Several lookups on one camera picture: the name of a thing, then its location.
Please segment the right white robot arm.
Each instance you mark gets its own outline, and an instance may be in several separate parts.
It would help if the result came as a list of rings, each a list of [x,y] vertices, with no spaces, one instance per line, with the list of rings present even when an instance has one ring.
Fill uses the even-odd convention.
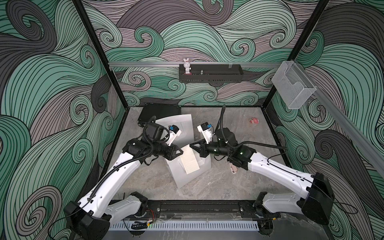
[[[259,202],[269,213],[301,214],[317,224],[329,224],[335,195],[324,174],[300,172],[248,146],[231,148],[223,140],[196,141],[190,147],[202,158],[210,154],[225,156],[235,167],[261,174],[291,190],[288,194],[262,194]]]

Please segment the cream lined paper receipt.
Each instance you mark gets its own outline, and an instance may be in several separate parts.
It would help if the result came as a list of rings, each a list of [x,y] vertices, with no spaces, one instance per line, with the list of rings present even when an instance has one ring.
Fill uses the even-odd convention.
[[[184,153],[180,156],[181,163],[184,167],[186,174],[191,174],[200,169],[197,158],[195,156],[194,150],[190,148],[189,145],[181,148]]]

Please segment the white non-woven bag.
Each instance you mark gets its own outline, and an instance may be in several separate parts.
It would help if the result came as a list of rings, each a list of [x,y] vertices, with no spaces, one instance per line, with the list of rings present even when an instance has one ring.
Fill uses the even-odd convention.
[[[189,145],[181,148],[184,152],[172,161],[165,160],[177,187],[180,189],[192,180],[211,169],[211,156],[200,157],[200,154]]]
[[[174,140],[174,144],[182,148],[194,141],[194,129],[192,122],[192,115],[176,115],[156,120],[159,124],[166,129],[171,125],[176,125],[182,131],[181,135]]]

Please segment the pink stapler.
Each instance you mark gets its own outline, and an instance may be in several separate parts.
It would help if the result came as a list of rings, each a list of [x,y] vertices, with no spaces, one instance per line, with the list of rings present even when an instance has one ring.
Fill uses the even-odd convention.
[[[232,163],[230,163],[230,169],[231,169],[231,172],[233,174],[236,174],[238,171],[237,167],[235,165],[233,165]]]

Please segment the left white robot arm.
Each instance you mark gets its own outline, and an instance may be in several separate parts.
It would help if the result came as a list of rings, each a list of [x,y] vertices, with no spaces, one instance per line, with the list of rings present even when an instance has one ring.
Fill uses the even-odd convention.
[[[129,216],[146,217],[148,199],[138,192],[111,204],[128,177],[151,156],[172,161],[183,154],[174,144],[151,143],[138,139],[127,142],[118,160],[95,187],[77,202],[69,202],[64,213],[67,226],[84,240],[101,240],[110,226]]]

